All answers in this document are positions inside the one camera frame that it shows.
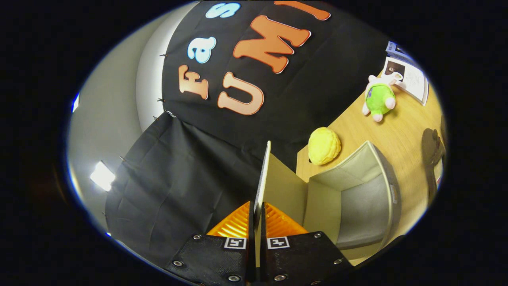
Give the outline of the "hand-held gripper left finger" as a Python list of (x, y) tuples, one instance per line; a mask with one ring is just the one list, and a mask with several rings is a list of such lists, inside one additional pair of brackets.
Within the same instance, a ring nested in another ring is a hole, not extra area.
[(252, 284), (256, 254), (252, 202), (227, 215), (207, 233), (192, 234), (166, 264), (189, 284)]

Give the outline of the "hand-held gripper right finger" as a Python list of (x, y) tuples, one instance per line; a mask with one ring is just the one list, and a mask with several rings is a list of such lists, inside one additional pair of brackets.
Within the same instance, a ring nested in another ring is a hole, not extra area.
[(277, 216), (263, 203), (260, 217), (260, 281), (263, 284), (333, 284), (354, 269), (322, 232), (269, 237)]

